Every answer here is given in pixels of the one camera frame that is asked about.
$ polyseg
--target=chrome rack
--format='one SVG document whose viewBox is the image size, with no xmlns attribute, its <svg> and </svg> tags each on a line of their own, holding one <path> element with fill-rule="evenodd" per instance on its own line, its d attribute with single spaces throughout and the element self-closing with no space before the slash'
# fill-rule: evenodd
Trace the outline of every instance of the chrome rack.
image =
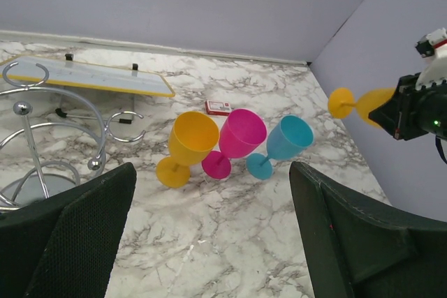
<svg viewBox="0 0 447 298">
<path fill-rule="evenodd" d="M 145 136 L 145 131 L 142 131 L 141 134 L 137 137 L 133 138 L 120 138 L 113 134 L 110 130 L 110 124 L 116 120 L 117 117 L 122 116 L 123 114 L 129 114 L 132 117 L 137 116 L 139 118 L 143 118 L 141 114 L 138 114 L 134 111 L 124 111 L 118 112 L 110 116 L 108 119 L 104 120 L 101 113 L 98 111 L 96 106 L 91 103 L 86 98 L 82 97 L 79 94 L 68 91 L 66 89 L 60 89 L 56 87 L 44 87 L 42 84 L 45 84 L 50 76 L 49 71 L 46 67 L 41 64 L 36 64 L 36 66 L 44 72 L 43 79 L 40 82 L 33 84 L 22 84 L 21 82 L 16 82 L 8 78 L 8 71 L 14 66 L 18 65 L 18 62 L 13 62 L 8 64 L 2 73 L 2 77 L 9 85 L 13 86 L 13 89 L 8 89 L 0 92 L 0 98 L 6 97 L 13 94 L 18 94 L 22 92 L 45 92 L 49 94 L 58 94 L 60 96 L 69 97 L 78 100 L 83 105 L 88 107 L 93 112 L 93 117 L 88 117 L 89 119 L 94 119 L 97 121 L 100 129 L 100 134 L 97 135 L 88 128 L 81 126 L 72 122 L 44 122 L 41 124 L 31 125 L 29 116 L 33 112 L 33 106 L 26 101 L 18 101 L 13 106 L 13 111 L 16 115 L 20 116 L 22 119 L 23 128 L 10 134 L 5 139 L 0 141 L 0 151 L 13 139 L 15 139 L 18 135 L 24 133 L 27 144 L 29 148 L 29 152 L 31 154 L 34 168 L 28 171 L 21 179 L 18 179 L 7 186 L 4 186 L 0 190 L 0 212 L 5 211 L 13 211 L 19 209 L 23 206 L 27 206 L 28 204 L 39 201 L 45 198 L 49 198 L 52 193 L 58 193 L 65 191 L 66 189 L 72 188 L 74 186 L 80 185 L 80 174 L 77 169 L 71 165 L 70 163 L 63 161 L 45 161 L 41 162 L 39 158 L 39 154 L 36 148 L 36 143 L 33 136 L 33 130 L 37 128 L 43 127 L 51 127 L 51 126 L 63 126 L 69 128 L 75 128 L 79 131 L 82 131 L 92 137 L 96 144 L 97 149 L 96 153 L 92 158 L 89 159 L 87 163 L 87 167 L 90 171 L 92 171 L 91 178 L 97 177 L 104 171 L 105 167 L 105 141 L 107 136 L 110 136 L 116 141 L 120 142 L 136 142 L 141 140 Z M 69 170 L 73 178 L 70 179 L 61 174 L 54 173 L 45 173 L 43 171 L 44 167 L 62 167 Z"/>
</svg>

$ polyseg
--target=yellow cup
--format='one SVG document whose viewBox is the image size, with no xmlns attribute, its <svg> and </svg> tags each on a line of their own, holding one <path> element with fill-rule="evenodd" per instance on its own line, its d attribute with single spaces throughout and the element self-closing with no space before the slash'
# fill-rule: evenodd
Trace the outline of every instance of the yellow cup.
<svg viewBox="0 0 447 298">
<path fill-rule="evenodd" d="M 190 165 L 202 162 L 219 141 L 219 127 L 200 112 L 185 112 L 174 121 L 168 148 L 170 156 L 156 166 L 156 176 L 169 188 L 188 182 Z"/>
</svg>

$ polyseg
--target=small box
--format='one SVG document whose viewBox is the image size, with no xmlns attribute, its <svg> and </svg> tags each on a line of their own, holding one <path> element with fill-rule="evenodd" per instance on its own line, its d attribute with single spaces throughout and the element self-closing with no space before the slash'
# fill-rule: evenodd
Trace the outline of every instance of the small box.
<svg viewBox="0 0 447 298">
<path fill-rule="evenodd" d="M 229 115 L 231 113 L 230 103 L 222 101 L 205 101 L 205 109 L 209 115 Z"/>
</svg>

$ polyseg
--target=white marble surface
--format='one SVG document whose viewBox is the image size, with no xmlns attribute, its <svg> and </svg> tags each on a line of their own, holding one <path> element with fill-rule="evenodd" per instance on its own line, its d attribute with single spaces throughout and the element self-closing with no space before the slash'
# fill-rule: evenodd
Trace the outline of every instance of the white marble surface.
<svg viewBox="0 0 447 298">
<path fill-rule="evenodd" d="M 275 163 L 268 181 L 251 177 L 244 160 L 233 160 L 233 173 L 224 181 L 205 177 L 201 167 L 184 188 L 162 186 L 154 174 L 168 155 L 167 139 L 175 117 L 204 110 L 204 100 L 224 100 L 233 108 L 259 113 L 269 131 L 289 113 L 314 128 L 315 145 L 298 160 L 310 163 L 333 179 L 381 201 L 386 198 L 341 123 L 331 119 L 327 98 L 313 74 L 302 66 L 248 61 L 180 57 L 161 54 L 58 47 L 32 43 L 0 43 L 0 60 L 16 54 L 38 54 L 108 66 L 163 73 L 174 98 L 138 97 L 137 111 L 145 116 L 135 125 L 114 125 L 118 134 L 147 131 L 142 142 L 108 141 L 109 170 L 132 162 L 138 171 L 135 197 L 112 271 L 107 298 L 304 298 L 313 297 L 298 223 L 288 182 L 290 162 Z M 2 83 L 2 89 L 8 87 Z M 79 91 L 104 114 L 129 106 L 123 94 Z M 0 137 L 20 127 L 12 105 L 21 97 L 0 100 Z M 27 97 L 34 105 L 32 122 L 57 120 L 57 97 Z M 221 126 L 224 117 L 214 117 Z M 3 182 L 21 177 L 32 166 L 24 138 L 0 156 Z M 44 159 L 70 160 L 87 173 L 94 143 L 78 131 L 51 128 L 36 131 Z M 265 152 L 265 145 L 256 151 Z"/>
</svg>

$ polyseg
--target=metal ball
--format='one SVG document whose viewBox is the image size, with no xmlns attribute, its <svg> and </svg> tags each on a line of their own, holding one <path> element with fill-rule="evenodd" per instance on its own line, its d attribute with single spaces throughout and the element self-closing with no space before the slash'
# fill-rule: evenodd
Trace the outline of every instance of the metal ball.
<svg viewBox="0 0 447 298">
<path fill-rule="evenodd" d="M 97 160 L 96 158 L 92 158 L 87 164 L 87 167 L 91 171 L 97 171 L 99 170 L 99 168 L 101 168 L 101 166 L 102 166 L 101 161 Z"/>
<path fill-rule="evenodd" d="M 14 104 L 13 110 L 16 115 L 27 115 L 33 112 L 33 106 L 26 101 L 18 101 Z"/>
</svg>

